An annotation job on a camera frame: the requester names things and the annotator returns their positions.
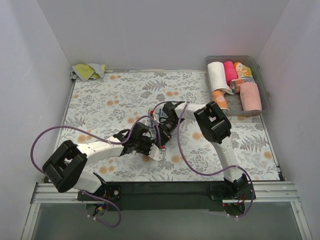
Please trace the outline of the blue patterned towel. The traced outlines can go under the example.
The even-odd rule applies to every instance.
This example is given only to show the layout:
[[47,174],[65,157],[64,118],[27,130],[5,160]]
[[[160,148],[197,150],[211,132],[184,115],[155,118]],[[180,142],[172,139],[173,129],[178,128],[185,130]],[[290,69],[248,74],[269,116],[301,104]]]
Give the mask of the blue patterned towel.
[[[159,105],[155,108],[155,110],[153,111],[153,115],[152,117],[158,122],[163,122],[165,121],[165,119],[168,117],[164,112],[163,112],[163,106]],[[144,120],[145,124],[148,126],[152,126],[154,123],[150,118],[146,118]]]

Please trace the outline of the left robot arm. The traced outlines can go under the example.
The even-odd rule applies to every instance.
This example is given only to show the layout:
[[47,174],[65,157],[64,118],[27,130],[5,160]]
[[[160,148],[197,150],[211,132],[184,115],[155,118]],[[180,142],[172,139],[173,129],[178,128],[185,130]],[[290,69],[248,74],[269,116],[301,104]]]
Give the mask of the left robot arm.
[[147,136],[149,128],[141,122],[132,130],[122,130],[106,140],[75,144],[64,141],[42,166],[44,174],[60,193],[74,188],[88,192],[95,200],[105,199],[107,183],[97,173],[84,168],[100,160],[136,152],[153,160],[163,159],[156,141]]

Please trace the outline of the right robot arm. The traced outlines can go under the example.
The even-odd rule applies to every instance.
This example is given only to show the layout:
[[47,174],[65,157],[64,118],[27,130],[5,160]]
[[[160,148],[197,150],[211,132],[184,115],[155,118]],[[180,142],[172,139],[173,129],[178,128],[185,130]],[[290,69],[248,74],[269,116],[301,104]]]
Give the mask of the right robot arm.
[[[165,121],[154,125],[156,144],[161,148],[172,138],[172,131],[177,130],[177,145],[186,165],[194,173],[211,177],[223,173],[225,195],[232,199],[244,198],[251,178],[239,166],[232,147],[232,125],[219,107],[211,101],[207,104],[188,104],[184,101],[165,101],[162,103]],[[185,158],[180,144],[180,124],[184,120],[197,122],[202,135],[211,143],[217,153],[222,169],[214,173],[202,173],[194,169]]]

